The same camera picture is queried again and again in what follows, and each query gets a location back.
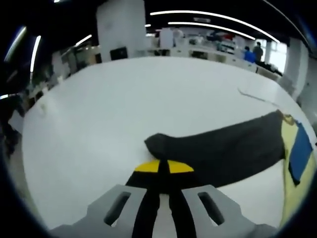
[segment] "gray gripper finger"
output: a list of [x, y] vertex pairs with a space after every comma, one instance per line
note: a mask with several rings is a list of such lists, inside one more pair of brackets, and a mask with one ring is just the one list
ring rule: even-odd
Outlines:
[[257, 225], [242, 215], [239, 204], [212, 185], [182, 192], [193, 216], [197, 238], [251, 238], [251, 234], [258, 234]]
[[[59, 238], [131, 238], [145, 193], [143, 188], [116, 185], [88, 206], [84, 218], [70, 226], [59, 226], [50, 233]], [[114, 220], [114, 227], [107, 224]]]

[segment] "white table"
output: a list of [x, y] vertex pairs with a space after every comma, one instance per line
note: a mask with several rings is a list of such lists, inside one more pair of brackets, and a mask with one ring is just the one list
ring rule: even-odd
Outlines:
[[46, 87], [48, 87], [48, 84], [46, 82], [41, 82], [30, 92], [29, 98], [35, 98], [36, 95]]
[[[144, 56], [155, 56], [155, 51], [161, 51], [162, 48], [147, 48], [145, 50], [139, 50], [137, 53], [139, 54], [139, 57]], [[179, 47], [173, 47], [168, 49], [170, 50], [170, 56], [172, 57], [189, 57], [191, 58], [191, 52], [192, 51], [198, 51], [198, 52], [205, 52], [207, 53], [207, 60], [220, 62], [219, 56], [223, 57], [221, 59], [221, 63], [233, 65], [239, 68], [243, 68], [245, 70], [260, 74], [264, 77], [270, 78], [274, 81], [277, 81], [280, 78], [280, 75], [273, 73], [261, 66], [256, 65], [255, 63], [247, 62], [236, 55], [232, 55], [229, 53], [217, 51], [216, 49], [213, 49], [208, 46], [191, 46], [191, 45], [183, 45]]]
[[[314, 143], [314, 131], [292, 98], [244, 69], [173, 57], [93, 65], [54, 87], [27, 113], [22, 145], [28, 186], [49, 229], [72, 224], [151, 158], [143, 142], [148, 136], [197, 134], [278, 108], [299, 119]], [[282, 162], [220, 190], [253, 222], [279, 225]]]

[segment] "ceiling light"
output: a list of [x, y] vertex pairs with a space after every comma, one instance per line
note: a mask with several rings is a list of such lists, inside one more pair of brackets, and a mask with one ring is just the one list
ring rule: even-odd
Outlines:
[[7, 83], [10, 82], [17, 74], [18, 74], [18, 71], [15, 70], [15, 71], [10, 75], [10, 77], [6, 80], [6, 82], [7, 82]]
[[0, 100], [1, 100], [1, 99], [5, 99], [5, 98], [7, 98], [7, 97], [9, 97], [9, 95], [8, 95], [8, 94], [6, 94], [6, 95], [2, 95], [2, 96], [0, 96]]
[[19, 33], [17, 34], [16, 38], [14, 39], [12, 45], [10, 46], [5, 58], [4, 58], [4, 61], [8, 61], [10, 60], [15, 48], [17, 47], [18, 43], [21, 41], [22, 37], [24, 36], [24, 34], [26, 33], [26, 27], [23, 27]]
[[235, 31], [226, 27], [222, 27], [222, 26], [215, 26], [215, 25], [210, 25], [210, 24], [205, 24], [205, 23], [197, 23], [197, 22], [169, 22], [169, 25], [194, 25], [194, 26], [206, 26], [206, 27], [212, 27], [212, 28], [217, 28], [217, 29], [221, 29], [221, 30], [225, 30], [225, 31], [230, 31], [236, 34], [239, 34], [241, 36], [250, 38], [251, 40], [255, 40], [254, 37], [249, 36], [247, 34], [244, 34], [240, 31]]
[[32, 53], [32, 58], [31, 58], [31, 68], [30, 72], [33, 72], [34, 69], [34, 62], [35, 62], [35, 56], [36, 56], [36, 51], [38, 51], [39, 43], [41, 40], [41, 36], [38, 36], [35, 40], [34, 48], [33, 48], [33, 53]]
[[216, 14], [216, 13], [211, 13], [211, 12], [205, 12], [205, 11], [190, 11], [190, 10], [174, 10], [174, 11], [157, 11], [157, 12], [151, 12], [150, 15], [162, 15], [162, 14], [171, 14], [171, 13], [191, 13], [191, 14], [202, 14], [202, 15], [209, 15], [209, 16], [216, 16], [216, 17], [221, 17], [221, 18], [225, 18], [227, 20], [231, 20], [231, 21], [235, 21], [238, 23], [241, 23], [243, 25], [249, 26], [259, 32], [261, 32], [262, 34], [270, 37], [272, 40], [274, 40], [277, 43], [280, 43], [280, 41], [278, 39], [276, 39], [275, 37], [273, 37], [272, 35], [270, 35], [269, 33], [261, 30], [260, 28], [253, 26], [247, 22], [238, 20], [236, 18], [230, 17], [230, 16], [225, 16], [225, 15], [221, 15], [221, 14]]
[[81, 43], [83, 43], [84, 41], [88, 40], [89, 38], [91, 38], [92, 35], [86, 36], [84, 39], [80, 40], [79, 42], [77, 42], [75, 44], [75, 47], [79, 46]]

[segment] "blue cloth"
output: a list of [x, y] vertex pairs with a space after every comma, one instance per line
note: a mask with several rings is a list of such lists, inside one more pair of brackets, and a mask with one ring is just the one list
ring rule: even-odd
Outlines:
[[245, 51], [243, 59], [250, 63], [254, 63], [256, 61], [256, 54], [251, 51]]
[[289, 171], [294, 183], [299, 184], [313, 148], [303, 125], [297, 121], [296, 124], [298, 131], [289, 158]]

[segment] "yellow cloth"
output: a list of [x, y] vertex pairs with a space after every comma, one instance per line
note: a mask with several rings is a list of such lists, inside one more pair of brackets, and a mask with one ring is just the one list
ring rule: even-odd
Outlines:
[[288, 170], [289, 166], [289, 157], [291, 150], [293, 148], [298, 127], [296, 123], [287, 123], [283, 121], [282, 123], [282, 137], [285, 147], [285, 161], [284, 161], [284, 207], [283, 215], [281, 220], [281, 226], [284, 225], [291, 216], [297, 211], [305, 196], [308, 192], [310, 184], [312, 182], [315, 170], [316, 170], [316, 161], [314, 158], [314, 153], [311, 153], [311, 156], [307, 162], [306, 168], [301, 176], [300, 183], [295, 186], [293, 179]]

